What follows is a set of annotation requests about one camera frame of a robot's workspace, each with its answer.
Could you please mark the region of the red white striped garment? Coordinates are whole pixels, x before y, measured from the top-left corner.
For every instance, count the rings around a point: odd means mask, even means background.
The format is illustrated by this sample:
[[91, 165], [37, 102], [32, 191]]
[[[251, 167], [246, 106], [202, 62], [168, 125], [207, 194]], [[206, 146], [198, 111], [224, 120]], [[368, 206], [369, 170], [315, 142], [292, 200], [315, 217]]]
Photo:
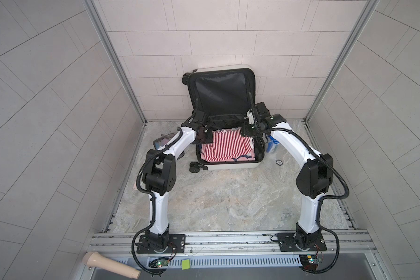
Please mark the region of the red white striped garment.
[[199, 155], [210, 159], [237, 158], [241, 155], [255, 155], [254, 140], [240, 134], [240, 128], [222, 129], [213, 132], [213, 143], [202, 144]]

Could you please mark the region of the clear black-trimmed toiletry pouch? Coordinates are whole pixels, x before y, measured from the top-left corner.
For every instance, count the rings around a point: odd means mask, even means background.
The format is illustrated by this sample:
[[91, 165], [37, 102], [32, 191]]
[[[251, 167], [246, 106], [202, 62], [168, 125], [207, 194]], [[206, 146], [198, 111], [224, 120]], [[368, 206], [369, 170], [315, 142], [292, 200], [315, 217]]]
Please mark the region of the clear black-trimmed toiletry pouch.
[[175, 136], [176, 136], [176, 134], [174, 134], [174, 133], [170, 133], [170, 134], [166, 134], [166, 135], [162, 134], [160, 138], [157, 138], [156, 140], [153, 141], [154, 149], [161, 150], [161, 147], [165, 146]]

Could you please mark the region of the pink shark print garment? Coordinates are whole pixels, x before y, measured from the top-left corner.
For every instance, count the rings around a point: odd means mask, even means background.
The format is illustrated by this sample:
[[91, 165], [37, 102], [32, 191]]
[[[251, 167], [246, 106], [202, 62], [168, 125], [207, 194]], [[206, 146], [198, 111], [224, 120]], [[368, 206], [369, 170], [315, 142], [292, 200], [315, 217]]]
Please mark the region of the pink shark print garment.
[[255, 161], [255, 155], [241, 155], [239, 157], [228, 157], [225, 159], [210, 159], [209, 157], [202, 156], [201, 157], [203, 161], [210, 162], [210, 163], [225, 163], [225, 162], [249, 162], [249, 161]]

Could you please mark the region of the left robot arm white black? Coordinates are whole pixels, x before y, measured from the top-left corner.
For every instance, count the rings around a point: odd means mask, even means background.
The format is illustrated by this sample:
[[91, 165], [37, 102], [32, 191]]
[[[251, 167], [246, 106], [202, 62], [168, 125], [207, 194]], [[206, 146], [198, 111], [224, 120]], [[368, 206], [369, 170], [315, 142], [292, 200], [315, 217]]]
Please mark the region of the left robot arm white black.
[[176, 162], [189, 145], [206, 139], [204, 131], [207, 120], [208, 114], [194, 112], [177, 128], [177, 133], [171, 140], [158, 149], [148, 151], [138, 172], [136, 189], [150, 196], [150, 221], [142, 232], [147, 244], [155, 251], [162, 252], [168, 247], [168, 199], [177, 179]]

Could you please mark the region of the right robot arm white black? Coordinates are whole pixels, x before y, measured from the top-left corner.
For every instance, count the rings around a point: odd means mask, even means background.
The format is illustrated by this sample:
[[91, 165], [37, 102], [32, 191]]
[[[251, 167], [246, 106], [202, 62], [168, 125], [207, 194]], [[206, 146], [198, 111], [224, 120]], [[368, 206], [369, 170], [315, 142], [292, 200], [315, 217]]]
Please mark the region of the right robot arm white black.
[[333, 167], [333, 158], [329, 154], [323, 155], [314, 150], [281, 115], [271, 115], [263, 102], [252, 103], [247, 118], [248, 123], [241, 128], [243, 136], [272, 136], [301, 167], [296, 186], [303, 200], [296, 224], [295, 244], [300, 250], [314, 248], [322, 238], [322, 231], [328, 231], [320, 224], [323, 201], [348, 198], [350, 190], [347, 182]]

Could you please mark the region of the blue lidded cup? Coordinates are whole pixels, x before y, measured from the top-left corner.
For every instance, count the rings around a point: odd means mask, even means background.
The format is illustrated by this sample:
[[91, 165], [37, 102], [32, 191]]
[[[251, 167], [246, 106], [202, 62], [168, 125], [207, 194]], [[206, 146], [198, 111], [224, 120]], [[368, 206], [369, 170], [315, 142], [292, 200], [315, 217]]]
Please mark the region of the blue lidded cup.
[[269, 153], [269, 154], [274, 153], [277, 150], [279, 144], [280, 144], [279, 141], [277, 141], [272, 136], [268, 135], [267, 143], [266, 143], [266, 153]]

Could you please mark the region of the black and white open suitcase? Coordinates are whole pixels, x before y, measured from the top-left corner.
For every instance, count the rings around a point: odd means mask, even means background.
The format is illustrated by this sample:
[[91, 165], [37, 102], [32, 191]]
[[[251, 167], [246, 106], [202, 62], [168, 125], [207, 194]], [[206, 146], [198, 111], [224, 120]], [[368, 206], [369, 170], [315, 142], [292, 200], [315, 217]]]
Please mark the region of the black and white open suitcase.
[[[196, 69], [185, 73], [182, 83], [188, 88], [193, 111], [208, 114], [207, 126], [212, 132], [241, 129], [250, 105], [256, 101], [255, 74], [249, 66]], [[198, 154], [201, 145], [195, 145], [197, 160], [190, 163], [189, 171], [256, 168], [265, 157], [266, 145], [262, 136], [253, 140], [255, 161], [249, 162], [206, 162]]]

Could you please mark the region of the green sticky note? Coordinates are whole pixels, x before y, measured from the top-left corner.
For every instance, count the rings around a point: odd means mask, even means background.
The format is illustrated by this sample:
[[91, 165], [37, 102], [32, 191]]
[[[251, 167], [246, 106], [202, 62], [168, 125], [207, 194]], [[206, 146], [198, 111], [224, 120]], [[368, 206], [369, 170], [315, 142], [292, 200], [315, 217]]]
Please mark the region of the green sticky note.
[[182, 260], [182, 270], [188, 270], [191, 268], [191, 261], [189, 259]]

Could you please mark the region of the left circuit board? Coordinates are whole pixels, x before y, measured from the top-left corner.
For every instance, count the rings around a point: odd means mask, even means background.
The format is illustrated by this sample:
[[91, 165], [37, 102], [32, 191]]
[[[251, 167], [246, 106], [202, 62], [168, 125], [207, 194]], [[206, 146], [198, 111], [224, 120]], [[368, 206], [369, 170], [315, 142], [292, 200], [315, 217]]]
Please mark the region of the left circuit board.
[[163, 268], [168, 267], [170, 259], [168, 258], [158, 258], [150, 261], [149, 268]]

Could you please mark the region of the circuit board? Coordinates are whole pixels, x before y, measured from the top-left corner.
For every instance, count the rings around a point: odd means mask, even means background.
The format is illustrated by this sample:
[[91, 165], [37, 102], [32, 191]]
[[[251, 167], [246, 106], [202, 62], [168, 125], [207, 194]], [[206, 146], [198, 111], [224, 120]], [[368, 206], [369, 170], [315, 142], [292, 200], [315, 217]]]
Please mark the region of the circuit board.
[[168, 258], [158, 258], [150, 261], [149, 268], [163, 268], [168, 267], [170, 259]]
[[323, 262], [323, 258], [316, 254], [299, 255], [301, 261], [301, 269], [309, 271], [317, 271], [319, 264]]

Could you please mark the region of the right circuit board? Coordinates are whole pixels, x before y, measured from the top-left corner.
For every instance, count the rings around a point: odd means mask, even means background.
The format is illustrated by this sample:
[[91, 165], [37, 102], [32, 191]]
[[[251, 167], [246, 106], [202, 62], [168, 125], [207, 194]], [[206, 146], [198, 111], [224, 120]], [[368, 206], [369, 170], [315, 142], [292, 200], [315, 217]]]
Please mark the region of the right circuit board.
[[316, 254], [299, 255], [301, 261], [301, 269], [309, 271], [317, 271], [319, 264], [323, 262], [323, 258]]

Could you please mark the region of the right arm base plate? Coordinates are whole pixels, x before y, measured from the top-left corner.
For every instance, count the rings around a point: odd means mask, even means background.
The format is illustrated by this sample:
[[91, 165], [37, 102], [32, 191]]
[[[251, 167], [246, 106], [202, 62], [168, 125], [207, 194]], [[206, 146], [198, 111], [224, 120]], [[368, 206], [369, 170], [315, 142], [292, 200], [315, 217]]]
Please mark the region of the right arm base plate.
[[305, 232], [277, 233], [271, 241], [278, 243], [281, 252], [316, 252], [327, 250], [321, 232], [307, 234]]

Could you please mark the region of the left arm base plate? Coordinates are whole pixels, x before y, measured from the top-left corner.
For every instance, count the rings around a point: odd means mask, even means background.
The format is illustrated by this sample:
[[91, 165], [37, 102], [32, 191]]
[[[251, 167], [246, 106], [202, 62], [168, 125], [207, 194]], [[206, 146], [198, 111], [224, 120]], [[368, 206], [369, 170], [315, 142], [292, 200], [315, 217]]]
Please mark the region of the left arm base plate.
[[185, 242], [185, 234], [144, 234], [135, 242], [136, 253], [184, 253]]

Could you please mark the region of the aluminium rail frame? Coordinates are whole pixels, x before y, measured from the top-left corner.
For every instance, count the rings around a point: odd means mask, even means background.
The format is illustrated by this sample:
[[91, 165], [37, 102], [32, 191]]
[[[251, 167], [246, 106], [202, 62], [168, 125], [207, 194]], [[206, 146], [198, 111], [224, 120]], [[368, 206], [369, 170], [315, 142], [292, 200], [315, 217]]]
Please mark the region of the aluminium rail frame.
[[181, 268], [182, 260], [189, 259], [191, 268], [235, 267], [301, 267], [299, 255], [316, 254], [323, 258], [319, 266], [328, 265], [336, 251], [340, 256], [360, 255], [371, 260], [377, 253], [368, 231], [337, 230], [337, 237], [323, 232], [325, 252], [281, 252], [271, 237], [278, 231], [253, 232], [185, 232], [184, 253], [137, 254], [143, 266], [158, 258], [170, 258], [170, 268]]

